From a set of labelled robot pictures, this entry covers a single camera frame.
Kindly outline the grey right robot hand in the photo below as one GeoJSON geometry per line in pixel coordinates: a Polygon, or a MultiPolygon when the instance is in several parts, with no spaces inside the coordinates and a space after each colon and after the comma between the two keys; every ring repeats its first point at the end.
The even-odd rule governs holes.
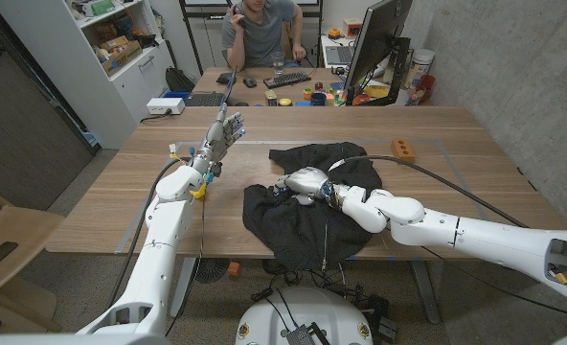
{"type": "Polygon", "coordinates": [[[285,191],[291,191],[301,205],[311,205],[316,199],[332,203],[332,183],[328,176],[317,168],[305,167],[281,176],[274,186],[274,193],[285,191]]]}

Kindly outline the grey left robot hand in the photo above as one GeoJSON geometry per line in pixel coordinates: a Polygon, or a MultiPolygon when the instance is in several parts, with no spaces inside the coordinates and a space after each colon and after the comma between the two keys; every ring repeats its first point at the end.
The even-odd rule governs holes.
{"type": "Polygon", "coordinates": [[[220,106],[215,122],[208,128],[201,146],[191,160],[190,166],[201,174],[220,177],[221,160],[227,154],[227,149],[245,134],[241,113],[236,112],[227,117],[227,109],[226,103],[220,106]]]}

